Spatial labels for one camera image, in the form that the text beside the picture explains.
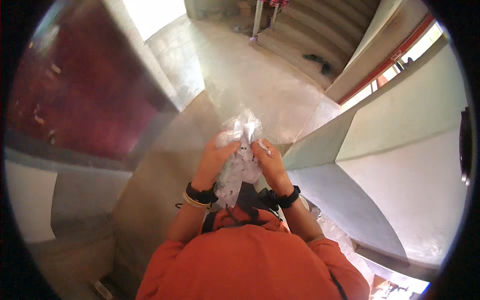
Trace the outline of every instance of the crumpled plastic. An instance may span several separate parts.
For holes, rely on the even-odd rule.
[[[240,148],[232,154],[223,165],[222,171],[214,187],[215,195],[221,206],[234,206],[240,193],[242,182],[255,183],[262,174],[262,167],[251,144],[262,137],[262,123],[254,114],[245,109],[240,115],[227,120],[222,125],[225,130],[215,140],[217,148],[231,142],[240,141]],[[257,141],[268,151],[262,141]]]

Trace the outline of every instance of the maroon door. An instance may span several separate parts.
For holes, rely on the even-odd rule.
[[[125,160],[168,99],[100,0],[58,5],[20,61],[8,127],[54,147]]]

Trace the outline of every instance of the clothing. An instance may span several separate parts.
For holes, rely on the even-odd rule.
[[[262,0],[262,2],[269,2],[271,7],[275,7],[278,3],[280,3],[279,7],[282,8],[286,6],[290,0]]]
[[[323,238],[307,246],[267,210],[228,207],[211,228],[188,244],[158,247],[137,299],[341,300],[330,272],[349,300],[369,297],[367,281],[338,243]]]

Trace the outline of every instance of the hand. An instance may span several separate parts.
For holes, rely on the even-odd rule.
[[[240,142],[233,142],[217,149],[215,140],[219,134],[205,145],[200,165],[192,180],[192,187],[197,191],[207,191],[213,187],[227,158],[240,147]]]
[[[280,151],[273,147],[268,140],[263,139],[262,142],[272,152],[270,156],[257,142],[252,143],[252,151],[262,164],[265,180],[278,197],[290,196],[294,189],[283,166]]]

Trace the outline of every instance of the window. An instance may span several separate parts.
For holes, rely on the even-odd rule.
[[[341,105],[340,113],[350,109],[373,92],[380,89],[385,83],[392,80],[403,69],[406,69],[409,64],[416,61],[428,48],[430,48],[437,39],[443,34],[442,26],[437,22],[425,33],[420,40],[418,40],[413,47],[407,51],[396,63],[385,70],[377,79],[370,82],[365,88],[358,91],[352,98]]]

